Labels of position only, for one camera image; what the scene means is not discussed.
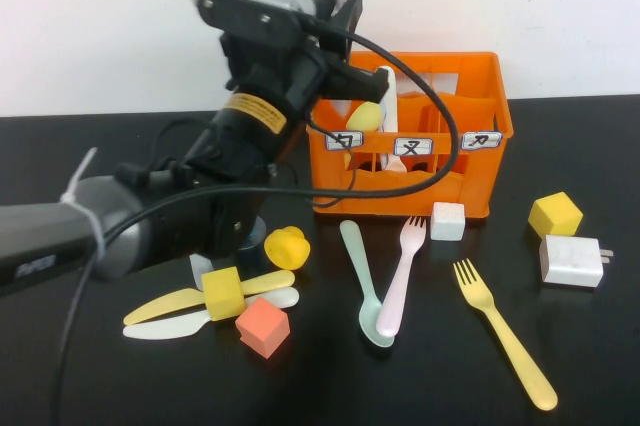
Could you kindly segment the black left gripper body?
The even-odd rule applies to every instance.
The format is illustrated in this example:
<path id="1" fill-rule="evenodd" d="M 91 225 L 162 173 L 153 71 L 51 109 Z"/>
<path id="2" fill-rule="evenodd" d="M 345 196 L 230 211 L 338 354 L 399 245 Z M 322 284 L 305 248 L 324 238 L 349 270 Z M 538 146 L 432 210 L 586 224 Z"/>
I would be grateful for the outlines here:
<path id="1" fill-rule="evenodd" d="M 283 37 L 281 32 L 262 34 L 257 26 L 227 25 L 221 31 L 230 72 L 226 88 L 254 94 L 289 113 L 302 115 L 320 99 L 377 102 L 389 89 L 387 72 L 352 66 L 350 54 L 327 50 L 329 34 L 351 41 L 353 35 L 329 21 L 294 30 L 292 43 L 286 46 L 273 42 Z"/>

